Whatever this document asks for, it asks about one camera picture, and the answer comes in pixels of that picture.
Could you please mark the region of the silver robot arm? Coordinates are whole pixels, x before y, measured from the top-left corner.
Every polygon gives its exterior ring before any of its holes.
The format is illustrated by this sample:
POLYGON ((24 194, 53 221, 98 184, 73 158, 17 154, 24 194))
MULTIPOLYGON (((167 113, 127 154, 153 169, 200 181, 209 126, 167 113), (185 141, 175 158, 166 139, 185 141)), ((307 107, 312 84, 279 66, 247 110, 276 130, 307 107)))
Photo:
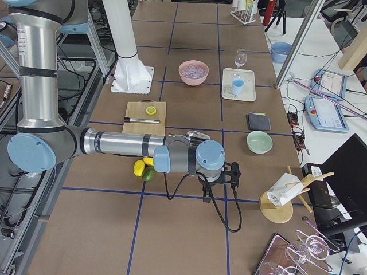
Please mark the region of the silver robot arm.
POLYGON ((26 172, 43 172, 78 155, 94 153, 151 157, 154 169, 197 175, 203 200, 213 202, 212 187, 239 186, 237 163, 227 163, 222 145, 185 136, 99 132, 66 125, 58 113, 56 33, 62 27, 88 28, 87 1, 8 1, 17 26, 23 118, 7 145, 10 160, 26 172))

